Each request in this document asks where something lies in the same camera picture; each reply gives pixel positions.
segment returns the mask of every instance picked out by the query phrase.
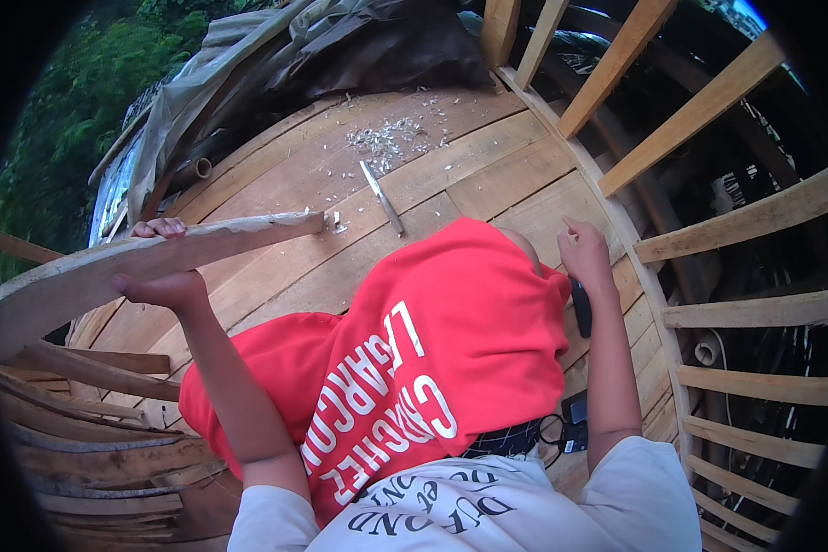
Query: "green foliage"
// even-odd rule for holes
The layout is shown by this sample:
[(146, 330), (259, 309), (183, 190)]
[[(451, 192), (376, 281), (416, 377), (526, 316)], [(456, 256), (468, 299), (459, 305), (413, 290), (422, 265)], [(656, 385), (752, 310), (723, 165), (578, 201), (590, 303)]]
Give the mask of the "green foliage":
[[(61, 253), (86, 247), (97, 193), (86, 181), (121, 133), (126, 108), (181, 69), (211, 19), (265, 4), (121, 0), (72, 28), (34, 85), (7, 148), (0, 230)], [(31, 266), (1, 253), (0, 283)]]

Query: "red t-shirt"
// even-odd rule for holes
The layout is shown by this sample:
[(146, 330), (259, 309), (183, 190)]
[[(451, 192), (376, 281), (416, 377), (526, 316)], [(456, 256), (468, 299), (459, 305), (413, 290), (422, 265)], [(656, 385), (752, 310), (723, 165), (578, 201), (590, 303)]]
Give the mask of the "red t-shirt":
[[(381, 260), (347, 315), (282, 316), (233, 338), (301, 449), (320, 525), (370, 480), (552, 412), (570, 282), (542, 271), (462, 219)], [(195, 365), (179, 406), (238, 477)]]

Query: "wooden floor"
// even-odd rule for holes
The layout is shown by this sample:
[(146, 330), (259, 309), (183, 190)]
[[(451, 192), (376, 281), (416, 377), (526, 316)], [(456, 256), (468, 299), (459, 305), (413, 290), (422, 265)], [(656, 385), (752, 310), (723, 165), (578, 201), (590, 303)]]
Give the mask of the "wooden floor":
[[(428, 151), (405, 152), (393, 171), (379, 175), (407, 229), (399, 238), (358, 168), (362, 155), (347, 146), (346, 135), (404, 116), (427, 129), (428, 135), (415, 144), (427, 144)], [(443, 136), (450, 137), (448, 147), (436, 148)], [(644, 435), (676, 443), (671, 382), (660, 337), (621, 241), (574, 162), (503, 86), (483, 92), (429, 90), (377, 94), (352, 102), (321, 101), (219, 163), (209, 180), (191, 188), (167, 214), (196, 224), (307, 207), (338, 211), (348, 229), (301, 237), (201, 269), (214, 311), (231, 335), (292, 312), (342, 313), (379, 259), (461, 216), (521, 232), (543, 263), (558, 267), (555, 234), (562, 226), (561, 216), (569, 215), (595, 224), (607, 237), (638, 375)], [(579, 336), (571, 303), (565, 322), (570, 341), (562, 358), (567, 397), (585, 388), (589, 341)], [(168, 354), (169, 378), (174, 381), (181, 380), (190, 363), (174, 315), (121, 300), (84, 317), (69, 345)], [(75, 381), (70, 393), (137, 406), (145, 412), (145, 425), (190, 431), (176, 403), (105, 392)], [(550, 433), (558, 430), (550, 427)], [(541, 455), (551, 460), (557, 449), (545, 447)], [(578, 499), (588, 478), (585, 452), (562, 455), (548, 473), (556, 490)]]

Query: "wooden structure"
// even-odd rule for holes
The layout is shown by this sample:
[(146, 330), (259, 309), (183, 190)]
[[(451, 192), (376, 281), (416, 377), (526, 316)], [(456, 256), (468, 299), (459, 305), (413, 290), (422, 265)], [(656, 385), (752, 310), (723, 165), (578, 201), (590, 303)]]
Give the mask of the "wooden structure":
[[(493, 90), (319, 101), (237, 149), (171, 206), (167, 215), (179, 216), (188, 225), (219, 227), (221, 221), (273, 212), (309, 208), (340, 213), (344, 231), (322, 231), (281, 243), (251, 240), (213, 257), (204, 254), (189, 260), (191, 266), (210, 263), (200, 271), (219, 321), (235, 335), (291, 312), (340, 314), (378, 260), (461, 216), (521, 232), (546, 265), (560, 267), (555, 234), (561, 215), (586, 220), (601, 229), (610, 247), (644, 435), (673, 443), (691, 479), (704, 477), (776, 512), (792, 513), (795, 498), (706, 462), (699, 458), (699, 444), (721, 443), (805, 468), (816, 466), (822, 447), (691, 415), (689, 388), (828, 406), (828, 378), (685, 366), (675, 328), (822, 322), (828, 318), (828, 293), (669, 306), (652, 268), (655, 264), (648, 263), (763, 236), (828, 213), (828, 169), (729, 215), (645, 240), (615, 197), (760, 83), (783, 60), (782, 51), (772, 36), (762, 34), (605, 173), (575, 133), (657, 33), (674, 2), (638, 3), (567, 110), (546, 103), (529, 83), (568, 2), (546, 2), (518, 71), (507, 62), (519, 2), (486, 4), (482, 44), (499, 78)], [(357, 165), (360, 154), (347, 145), (346, 134), (406, 116), (427, 130), (428, 135), (415, 141), (425, 148), (406, 152), (392, 171), (379, 177), (407, 229), (399, 238), (368, 189)], [(440, 147), (444, 142), (448, 147)], [(240, 254), (228, 257), (233, 253)], [(77, 255), (84, 259), (92, 253)], [(138, 259), (143, 253), (131, 255)], [(103, 277), (113, 270), (107, 256), (87, 260), (84, 268), (95, 269), (88, 277)], [(73, 259), (55, 260), (41, 267), (43, 278), (55, 274), (50, 265), (61, 262), (76, 266)], [(181, 266), (180, 260), (173, 265)], [(154, 270), (152, 266), (143, 273)], [(25, 303), (10, 301), (38, 281), (0, 290), (0, 305), (9, 306), (0, 313), (0, 323), (14, 320), (12, 315), (23, 306), (33, 308), (33, 296), (18, 295), (28, 298)], [(82, 316), (69, 334), (68, 348), (38, 342), (45, 331), (77, 315)], [(178, 413), (177, 385), (191, 358), (175, 317), (159, 307), (116, 299), (104, 290), (44, 317), (40, 325), (11, 339), (0, 338), (0, 388), (19, 457), (38, 482), (40, 501), (56, 526), (81, 549), (223, 549), (240, 488), (202, 441), (189, 435)], [(586, 386), (589, 340), (579, 337), (571, 304), (565, 324), (570, 349), (561, 362), (567, 397)], [(41, 385), (52, 381), (65, 381), (67, 387)], [(541, 450), (546, 460), (557, 454), (554, 447)], [(588, 479), (585, 452), (562, 455), (548, 474), (558, 492), (578, 499)], [(696, 490), (694, 500), (701, 512), (723, 519), (756, 541), (770, 543), (778, 534)], [(702, 528), (703, 545), (712, 552), (761, 549), (707, 520)]]

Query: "knife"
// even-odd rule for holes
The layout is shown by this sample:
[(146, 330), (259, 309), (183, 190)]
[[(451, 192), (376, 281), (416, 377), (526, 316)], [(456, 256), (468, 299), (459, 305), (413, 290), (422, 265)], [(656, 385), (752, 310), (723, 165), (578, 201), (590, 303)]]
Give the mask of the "knife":
[(383, 210), (386, 211), (386, 216), (389, 217), (389, 223), (393, 225), (393, 228), (396, 229), (396, 233), (401, 236), (405, 232), (405, 227), (402, 226), (402, 221), (399, 220), (399, 215), (396, 213), (396, 210), (393, 209), (393, 204), (389, 202), (389, 199), (383, 195), (383, 190), (380, 189), (380, 184), (377, 183), (377, 179), (371, 174), (371, 170), (368, 169), (368, 165), (359, 160), (359, 164), (362, 165), (362, 172), (364, 172), (364, 177), (368, 180), (368, 185), (371, 186), (374, 195), (377, 196), (377, 200), (383, 205)]

